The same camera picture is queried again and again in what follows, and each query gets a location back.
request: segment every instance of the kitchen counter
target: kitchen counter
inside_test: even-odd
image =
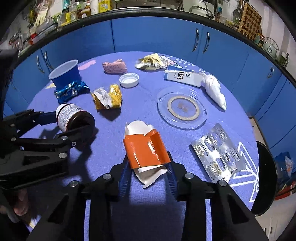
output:
[[[60,29],[48,34],[45,38],[39,40],[36,44],[34,44],[32,47],[30,47],[26,52],[24,52],[18,59],[17,66],[23,62],[28,56],[30,56],[32,53],[37,51],[38,49],[42,48],[46,44],[50,43],[51,41],[67,34],[72,31],[75,31],[79,28],[98,23],[103,22],[107,20],[117,19],[117,18],[127,18],[127,17],[140,17],[140,16],[151,16],[151,17],[167,17],[167,18],[177,18],[182,20],[188,20],[191,22],[196,22],[203,24],[205,26],[217,29],[221,32],[224,32],[226,34],[229,34],[230,36],[244,42],[245,44],[249,45],[259,53],[261,53],[263,56],[265,56],[269,61],[271,61],[275,66],[277,66],[281,72],[287,77],[287,79],[296,87],[296,81],[293,78],[293,76],[284,68],[279,66],[279,64],[261,47],[259,47],[257,44],[255,44],[250,39],[246,38],[239,32],[233,30],[232,28],[221,24],[219,22],[216,22],[214,20],[185,12],[175,9],[169,9],[169,8],[160,8],[160,7],[130,7],[130,8],[121,8],[121,9],[114,9],[111,11],[107,11],[105,13],[99,13],[96,15],[92,15],[90,17],[78,20],[76,22],[70,23],[66,26],[61,27]]]

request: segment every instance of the blue cup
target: blue cup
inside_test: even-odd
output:
[[[64,88],[67,84],[73,81],[80,81],[78,70],[78,60],[73,59],[56,67],[48,76],[54,83],[56,88]]]

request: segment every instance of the table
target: table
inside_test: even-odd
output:
[[[126,123],[142,120],[152,124],[160,133],[161,138],[170,151],[175,162],[182,163],[186,170],[194,173],[203,180],[210,181],[199,159],[190,148],[193,140],[205,135],[217,122],[219,122],[238,148],[242,159],[246,162],[246,170],[237,173],[230,180],[230,184],[243,202],[251,209],[259,184],[259,157],[257,145],[249,119],[242,107],[221,84],[221,92],[225,95],[227,110],[223,111],[202,88],[186,86],[181,83],[163,79],[164,71],[142,71],[134,67],[135,61],[148,52],[121,52],[98,56],[80,63],[89,64],[88,68],[80,70],[82,80],[93,91],[99,87],[109,90],[111,84],[119,84],[119,76],[105,74],[102,63],[123,59],[129,72],[140,76],[139,84],[130,89],[121,88],[123,103],[121,110],[97,112],[90,94],[75,97],[70,103],[75,103],[90,112],[95,120],[99,132],[89,148],[80,152],[71,149],[69,176],[49,181],[29,188],[29,197],[32,206],[42,214],[63,186],[71,180],[86,183],[95,180],[111,167],[121,163],[126,154],[123,138]],[[184,60],[167,56],[183,68],[195,71],[204,71]],[[168,86],[183,86],[193,88],[201,96],[208,116],[207,121],[196,130],[180,130],[168,125],[157,111],[157,94]],[[35,111],[55,111],[58,102],[53,95],[53,88],[44,88],[29,105]],[[25,137],[50,138],[60,132],[56,124],[37,126],[26,133]],[[176,202],[170,193],[166,175],[162,175],[152,186],[142,189],[142,183],[132,175],[129,197],[112,206],[112,219],[115,240],[170,240],[181,239],[185,202]],[[207,240],[211,237],[210,204],[207,200]],[[89,218],[89,202],[86,209],[86,220]],[[88,223],[85,224],[85,240],[88,240]]]

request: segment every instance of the screw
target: screw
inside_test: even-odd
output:
[[[185,174],[185,177],[187,179],[192,179],[194,177],[194,175],[192,173],[188,172],[188,173]]]
[[[103,179],[105,179],[105,180],[109,180],[111,177],[112,176],[111,176],[110,173],[106,173],[106,174],[103,175]]]
[[[61,159],[64,159],[64,158],[66,158],[67,157],[67,154],[65,153],[65,152],[61,152],[60,154],[59,154],[59,158],[61,158]]]
[[[225,187],[227,185],[227,182],[224,181],[224,180],[219,180],[219,185],[222,186],[222,187]]]
[[[78,181],[71,181],[70,183],[69,183],[69,185],[70,185],[70,187],[76,187],[77,185],[78,185]]]

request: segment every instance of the crumpled blue foil wrapper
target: crumpled blue foil wrapper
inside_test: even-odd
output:
[[[67,103],[73,97],[86,93],[90,93],[90,90],[84,81],[73,81],[64,88],[56,88],[54,91],[59,104]]]

